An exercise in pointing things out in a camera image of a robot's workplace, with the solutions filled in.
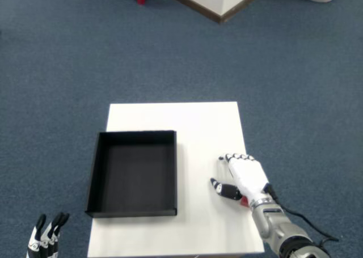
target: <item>wooden baseboard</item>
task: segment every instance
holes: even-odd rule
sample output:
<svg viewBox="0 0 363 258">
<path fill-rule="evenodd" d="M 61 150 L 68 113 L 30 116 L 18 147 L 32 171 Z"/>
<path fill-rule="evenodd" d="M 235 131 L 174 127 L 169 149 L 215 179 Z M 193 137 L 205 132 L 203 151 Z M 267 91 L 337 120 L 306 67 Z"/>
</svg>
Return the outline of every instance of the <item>wooden baseboard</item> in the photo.
<svg viewBox="0 0 363 258">
<path fill-rule="evenodd" d="M 219 15 L 214 11 L 194 2 L 193 0 L 177 0 L 177 1 L 199 12 L 200 14 L 204 15 L 205 17 L 209 18 L 212 21 L 215 21 L 217 23 L 224 23 L 229 19 L 231 19 L 238 11 L 247 7 L 248 4 L 251 3 L 253 0 L 242 0 L 223 15 Z"/>
</svg>

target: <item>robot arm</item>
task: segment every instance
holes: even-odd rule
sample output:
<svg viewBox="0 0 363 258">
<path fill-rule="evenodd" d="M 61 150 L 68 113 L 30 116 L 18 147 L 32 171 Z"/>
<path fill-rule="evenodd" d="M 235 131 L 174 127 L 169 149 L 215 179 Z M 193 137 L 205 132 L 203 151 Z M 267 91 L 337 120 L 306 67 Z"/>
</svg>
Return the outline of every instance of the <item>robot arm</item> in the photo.
<svg viewBox="0 0 363 258">
<path fill-rule="evenodd" d="M 226 154 L 220 157 L 237 186 L 211 179 L 216 192 L 234 200 L 246 196 L 261 238 L 280 258 L 330 258 L 299 226 L 291 223 L 269 184 L 261 164 L 250 155 Z"/>
</svg>

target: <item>gray carpet floor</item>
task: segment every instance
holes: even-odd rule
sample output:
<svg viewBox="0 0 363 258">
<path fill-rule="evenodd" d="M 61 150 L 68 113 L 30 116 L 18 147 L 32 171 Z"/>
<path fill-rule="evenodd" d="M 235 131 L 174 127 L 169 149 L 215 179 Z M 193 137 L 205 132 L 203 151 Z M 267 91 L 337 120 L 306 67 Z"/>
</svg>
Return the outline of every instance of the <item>gray carpet floor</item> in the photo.
<svg viewBox="0 0 363 258">
<path fill-rule="evenodd" d="M 174 0 L 0 0 L 0 29 L 0 257 L 60 210 L 60 257 L 86 257 L 110 103 L 229 100 L 281 201 L 361 257 L 362 0 L 255 0 L 223 25 Z"/>
</svg>

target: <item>white tabletop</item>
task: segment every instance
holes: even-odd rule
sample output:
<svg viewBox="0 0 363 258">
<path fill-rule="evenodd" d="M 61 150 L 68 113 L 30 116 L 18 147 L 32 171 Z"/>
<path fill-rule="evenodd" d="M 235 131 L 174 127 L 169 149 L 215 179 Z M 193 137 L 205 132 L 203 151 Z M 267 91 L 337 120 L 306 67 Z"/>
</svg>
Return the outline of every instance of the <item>white tabletop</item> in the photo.
<svg viewBox="0 0 363 258">
<path fill-rule="evenodd" d="M 111 104 L 107 131 L 133 130 L 177 131 L 178 215 L 93 219 L 88 257 L 264 251 L 250 210 L 209 181 L 232 183 L 218 156 L 246 152 L 236 102 Z"/>
</svg>

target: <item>black box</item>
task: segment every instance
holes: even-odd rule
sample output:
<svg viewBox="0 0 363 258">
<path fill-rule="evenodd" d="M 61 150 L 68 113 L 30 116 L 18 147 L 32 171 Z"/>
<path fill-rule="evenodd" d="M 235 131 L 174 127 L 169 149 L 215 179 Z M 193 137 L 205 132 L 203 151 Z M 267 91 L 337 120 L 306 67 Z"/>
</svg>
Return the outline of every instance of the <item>black box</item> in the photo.
<svg viewBox="0 0 363 258">
<path fill-rule="evenodd" d="M 176 132 L 101 132 L 86 213 L 176 215 Z"/>
</svg>

